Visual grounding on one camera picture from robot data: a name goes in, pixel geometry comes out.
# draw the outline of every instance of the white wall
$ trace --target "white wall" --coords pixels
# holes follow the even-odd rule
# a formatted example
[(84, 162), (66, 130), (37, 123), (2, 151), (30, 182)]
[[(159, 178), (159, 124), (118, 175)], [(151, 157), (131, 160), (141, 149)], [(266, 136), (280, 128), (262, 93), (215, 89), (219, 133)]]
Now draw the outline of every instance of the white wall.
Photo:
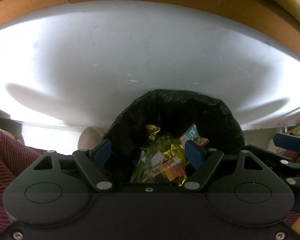
[(166, 4), (95, 1), (0, 26), (0, 110), (48, 125), (108, 127), (157, 88), (222, 99), (243, 129), (300, 119), (300, 58), (234, 21)]

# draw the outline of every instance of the snack package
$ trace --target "snack package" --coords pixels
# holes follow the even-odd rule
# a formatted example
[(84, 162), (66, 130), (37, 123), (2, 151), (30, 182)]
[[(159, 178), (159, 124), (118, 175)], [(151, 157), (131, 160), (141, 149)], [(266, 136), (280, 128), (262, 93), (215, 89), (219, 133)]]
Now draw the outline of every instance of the snack package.
[(185, 143), (187, 140), (192, 140), (201, 147), (209, 142), (209, 139), (200, 137), (195, 124), (191, 125), (189, 129), (180, 137), (183, 149), (185, 148)]
[(152, 141), (142, 148), (140, 159), (130, 182), (132, 183), (171, 183), (180, 186), (186, 181), (186, 157), (180, 139), (171, 135), (158, 136), (159, 127), (146, 125)]

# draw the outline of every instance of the scratch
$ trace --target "scratch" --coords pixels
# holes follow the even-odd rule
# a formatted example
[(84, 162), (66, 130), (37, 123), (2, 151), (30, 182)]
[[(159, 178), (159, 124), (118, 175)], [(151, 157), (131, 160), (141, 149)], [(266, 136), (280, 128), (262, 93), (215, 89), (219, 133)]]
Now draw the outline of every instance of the scratch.
[(243, 70), (245, 73), (247, 73), (247, 75), (249, 76), (249, 78), (251, 78), (251, 76), (249, 75), (249, 73), (247, 71), (245, 71), (243, 68), (239, 67), (238, 65), (237, 65), (237, 67), (240, 68), (241, 70)]

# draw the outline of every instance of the bin liner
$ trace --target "bin liner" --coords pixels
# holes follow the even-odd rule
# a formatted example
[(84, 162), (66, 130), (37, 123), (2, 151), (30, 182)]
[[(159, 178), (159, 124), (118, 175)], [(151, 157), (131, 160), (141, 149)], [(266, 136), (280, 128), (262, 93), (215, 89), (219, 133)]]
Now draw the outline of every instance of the bin liner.
[(209, 139), (205, 148), (237, 155), (245, 147), (242, 130), (226, 104), (216, 98), (184, 90), (154, 90), (136, 99), (114, 121), (104, 139), (112, 154), (102, 172), (112, 182), (129, 182), (141, 149), (147, 144), (146, 125), (179, 138), (192, 124)]

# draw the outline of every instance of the black trash bag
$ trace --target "black trash bag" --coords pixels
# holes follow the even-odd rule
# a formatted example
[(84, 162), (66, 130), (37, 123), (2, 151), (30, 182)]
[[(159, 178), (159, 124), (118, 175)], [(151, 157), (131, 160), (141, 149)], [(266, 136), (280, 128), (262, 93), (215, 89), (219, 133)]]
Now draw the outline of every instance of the black trash bag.
[(112, 143), (112, 155), (103, 172), (112, 182), (129, 182), (140, 157), (140, 147), (148, 141), (145, 125), (161, 128), (179, 138), (192, 124), (201, 137), (209, 139), (205, 148), (237, 155), (245, 147), (242, 130), (220, 99), (191, 91), (154, 90), (136, 99), (111, 125), (104, 139)]

